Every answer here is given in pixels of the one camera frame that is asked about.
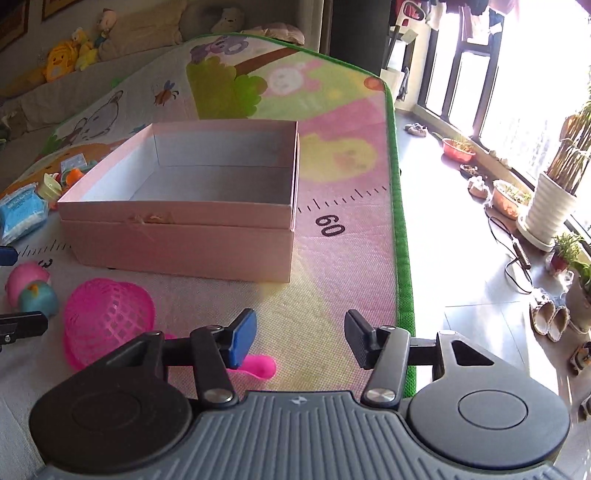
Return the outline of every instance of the black electrical cord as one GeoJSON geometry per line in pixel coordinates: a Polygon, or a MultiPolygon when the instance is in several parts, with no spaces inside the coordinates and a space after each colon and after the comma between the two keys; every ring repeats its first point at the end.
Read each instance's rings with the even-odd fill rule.
{"type": "Polygon", "coordinates": [[[503,223],[503,221],[499,220],[496,217],[489,215],[488,212],[486,211],[486,207],[487,206],[485,206],[484,213],[488,217],[488,228],[491,231],[492,237],[495,239],[495,241],[498,244],[501,244],[503,247],[505,247],[509,251],[509,255],[513,258],[513,260],[511,260],[505,266],[505,275],[507,275],[507,277],[509,277],[511,279],[511,281],[515,284],[515,286],[519,289],[519,293],[521,293],[523,295],[529,295],[534,289],[534,285],[531,280],[531,276],[530,276],[530,272],[529,272],[529,269],[531,268],[531,264],[530,264],[529,260],[527,260],[525,253],[521,249],[519,241],[514,237],[514,235],[509,230],[509,227],[507,227],[506,224],[503,223]],[[498,237],[495,235],[495,232],[492,228],[493,224],[496,225],[501,230],[503,230],[509,236],[509,239],[513,243],[513,248],[508,247],[506,244],[504,244],[503,242],[501,242],[498,239],[498,237]],[[521,267],[521,270],[523,271],[525,278],[530,283],[529,288],[523,288],[521,285],[519,285],[519,282],[517,281],[517,279],[513,275],[511,275],[511,273],[509,272],[509,267],[513,264],[518,264],[519,267],[521,267]]]}

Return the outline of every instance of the picture frame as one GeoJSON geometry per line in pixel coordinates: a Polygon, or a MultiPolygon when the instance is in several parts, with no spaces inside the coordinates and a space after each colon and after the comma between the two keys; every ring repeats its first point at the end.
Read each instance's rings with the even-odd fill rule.
{"type": "Polygon", "coordinates": [[[45,21],[56,13],[59,13],[80,1],[82,0],[43,0],[43,12],[41,14],[41,20],[45,21]]]}
{"type": "Polygon", "coordinates": [[[0,51],[27,33],[30,5],[31,0],[22,0],[0,20],[0,51]]]}

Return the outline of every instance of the metal screw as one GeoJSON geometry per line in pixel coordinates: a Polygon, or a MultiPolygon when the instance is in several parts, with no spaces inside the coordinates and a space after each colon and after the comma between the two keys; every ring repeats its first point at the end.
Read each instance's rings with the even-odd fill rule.
{"type": "Polygon", "coordinates": [[[372,388],[365,393],[365,398],[374,403],[389,403],[396,398],[396,393],[387,388],[372,388]]]}
{"type": "Polygon", "coordinates": [[[225,388],[211,388],[203,394],[203,398],[211,403],[226,403],[233,399],[234,395],[225,388]]]}

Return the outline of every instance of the green mat border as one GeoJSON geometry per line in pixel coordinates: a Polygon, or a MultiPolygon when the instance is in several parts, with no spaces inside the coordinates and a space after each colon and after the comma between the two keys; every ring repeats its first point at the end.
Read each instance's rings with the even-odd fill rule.
{"type": "MultiPolygon", "coordinates": [[[[314,57],[328,60],[332,63],[357,70],[370,77],[380,79],[377,75],[368,72],[358,66],[351,65],[345,61],[334,59],[316,51],[308,50],[307,48],[292,45],[290,43],[277,40],[275,38],[260,37],[258,35],[231,33],[226,35],[241,35],[244,37],[262,38],[264,40],[290,47],[295,50],[303,51],[314,57]]],[[[211,37],[211,34],[199,35],[195,38],[211,37]]],[[[404,209],[402,206],[402,187],[400,183],[400,165],[398,163],[398,147],[396,142],[396,119],[394,117],[394,101],[392,100],[392,93],[386,83],[380,79],[384,85],[384,92],[386,94],[386,113],[388,115],[388,150],[390,157],[390,196],[392,199],[391,213],[392,213],[392,243],[394,244],[394,255],[396,258],[396,294],[397,294],[397,322],[396,325],[400,328],[408,330],[412,336],[415,336],[414,324],[414,300],[413,300],[413,282],[410,271],[410,257],[408,254],[408,236],[406,219],[404,217],[404,209]]],[[[404,385],[404,396],[412,397],[417,392],[417,368],[408,367],[407,379],[404,385]]]]}

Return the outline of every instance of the orange plush toy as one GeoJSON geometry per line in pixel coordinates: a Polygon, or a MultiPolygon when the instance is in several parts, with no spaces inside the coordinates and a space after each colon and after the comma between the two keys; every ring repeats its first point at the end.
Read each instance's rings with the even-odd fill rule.
{"type": "Polygon", "coordinates": [[[63,41],[53,47],[47,57],[45,78],[52,82],[74,71],[78,51],[71,40],[63,41]]]}

